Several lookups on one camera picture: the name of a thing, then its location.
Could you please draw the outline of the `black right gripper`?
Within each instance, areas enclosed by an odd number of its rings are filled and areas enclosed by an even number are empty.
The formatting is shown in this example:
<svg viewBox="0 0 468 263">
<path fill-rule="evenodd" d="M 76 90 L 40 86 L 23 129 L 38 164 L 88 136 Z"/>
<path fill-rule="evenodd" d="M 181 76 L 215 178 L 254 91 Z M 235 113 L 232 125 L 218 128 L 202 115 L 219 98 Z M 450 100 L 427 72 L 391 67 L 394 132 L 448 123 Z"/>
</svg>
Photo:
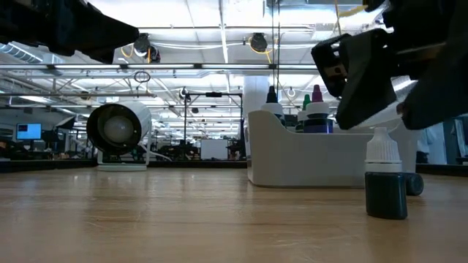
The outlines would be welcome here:
<svg viewBox="0 0 468 263">
<path fill-rule="evenodd" d="M 351 129 L 396 100 L 392 78 L 419 81 L 450 41 L 467 41 L 467 1 L 365 1 L 381 7 L 383 28 L 341 34 L 312 48 L 312 58 L 332 96 L 341 98 L 336 120 Z"/>
</svg>

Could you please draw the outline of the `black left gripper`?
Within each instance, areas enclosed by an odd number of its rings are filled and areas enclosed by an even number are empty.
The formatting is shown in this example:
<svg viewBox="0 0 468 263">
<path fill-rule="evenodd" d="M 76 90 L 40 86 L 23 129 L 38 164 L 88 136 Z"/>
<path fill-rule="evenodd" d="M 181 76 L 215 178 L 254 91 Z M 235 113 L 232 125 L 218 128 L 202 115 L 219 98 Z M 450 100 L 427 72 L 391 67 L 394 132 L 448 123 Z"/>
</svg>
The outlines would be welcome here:
<svg viewBox="0 0 468 263">
<path fill-rule="evenodd" d="M 1 0 L 2 44 L 78 50 L 95 61 L 113 62 L 115 50 L 139 36 L 136 27 L 104 15 L 87 1 Z"/>
</svg>

